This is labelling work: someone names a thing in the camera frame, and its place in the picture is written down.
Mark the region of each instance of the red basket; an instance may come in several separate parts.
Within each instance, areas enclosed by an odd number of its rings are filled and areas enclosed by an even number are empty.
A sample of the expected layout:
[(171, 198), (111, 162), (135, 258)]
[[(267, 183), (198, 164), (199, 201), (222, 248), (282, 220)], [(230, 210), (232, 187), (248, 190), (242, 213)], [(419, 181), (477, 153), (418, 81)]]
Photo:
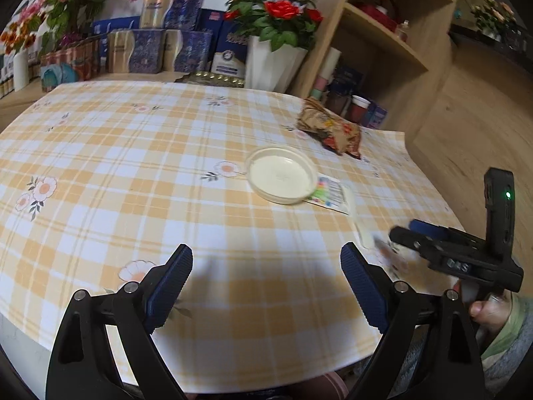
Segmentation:
[[(375, 3), (365, 1), (371, 0), (359, 0), (355, 3), (355, 7), (361, 9), (368, 16), (374, 18), (376, 21), (378, 21), (378, 23), (384, 25), (387, 29), (394, 33), (396, 31), (396, 27), (400, 23), (400, 11), (398, 10), (396, 3), (393, 0), (377, 0)], [(394, 18), (391, 18), (390, 16), (376, 9), (376, 6), (384, 7), (385, 1), (390, 3), (390, 6), (394, 11)]]

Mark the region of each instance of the bowl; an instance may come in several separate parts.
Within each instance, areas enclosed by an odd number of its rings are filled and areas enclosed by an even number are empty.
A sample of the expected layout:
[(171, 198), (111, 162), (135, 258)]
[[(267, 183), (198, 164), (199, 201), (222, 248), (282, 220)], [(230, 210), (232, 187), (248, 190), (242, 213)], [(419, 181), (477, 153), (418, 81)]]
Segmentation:
[(289, 146), (255, 149), (246, 158), (245, 166), (254, 192), (273, 203), (299, 203), (314, 192), (318, 182), (313, 161)]

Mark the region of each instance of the white vase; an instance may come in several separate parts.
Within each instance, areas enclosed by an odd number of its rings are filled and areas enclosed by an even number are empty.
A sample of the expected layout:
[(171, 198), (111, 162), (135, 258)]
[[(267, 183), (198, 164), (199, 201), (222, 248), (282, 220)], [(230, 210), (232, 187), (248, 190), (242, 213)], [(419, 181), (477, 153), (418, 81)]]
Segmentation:
[(287, 44), (272, 52), (270, 40), (259, 42), (258, 36), (251, 36), (248, 42), (244, 86), (255, 90), (285, 93), (306, 54), (306, 49)]
[(23, 89), (30, 83), (30, 75), (28, 71), (28, 50), (15, 54), (13, 58), (13, 86), (16, 92)]

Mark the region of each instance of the tablecloth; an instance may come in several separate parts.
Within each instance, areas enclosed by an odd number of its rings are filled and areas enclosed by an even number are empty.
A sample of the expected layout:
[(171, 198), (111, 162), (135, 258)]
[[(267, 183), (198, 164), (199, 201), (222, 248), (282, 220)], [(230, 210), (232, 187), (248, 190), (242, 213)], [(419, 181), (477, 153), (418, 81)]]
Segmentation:
[[(288, 144), (355, 196), (387, 242), (412, 218), (460, 224), (403, 134), (363, 130), (361, 160), (295, 129), (296, 97), (156, 82), (60, 85), (0, 134), (0, 311), (51, 349), (74, 291), (118, 290), (180, 243), (193, 272), (154, 341), (184, 391), (283, 385), (367, 356), (367, 325), (339, 263), (350, 217), (253, 193), (246, 153)], [(420, 292), (450, 279), (415, 255), (361, 248)], [(134, 381), (116, 332), (125, 381)]]

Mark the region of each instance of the wooden bookcase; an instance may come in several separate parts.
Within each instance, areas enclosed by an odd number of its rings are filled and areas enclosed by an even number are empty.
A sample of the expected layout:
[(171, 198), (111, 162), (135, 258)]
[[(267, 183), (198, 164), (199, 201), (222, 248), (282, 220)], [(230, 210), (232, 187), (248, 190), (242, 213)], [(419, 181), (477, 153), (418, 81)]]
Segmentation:
[(388, 110), (384, 129), (412, 139), (432, 105), (452, 60), (447, 31), (456, 0), (394, 0), (409, 20), (407, 42), (354, 4), (357, 0), (316, 0), (325, 19), (317, 41), (290, 93), (307, 97), (330, 46), (364, 79), (360, 91)]

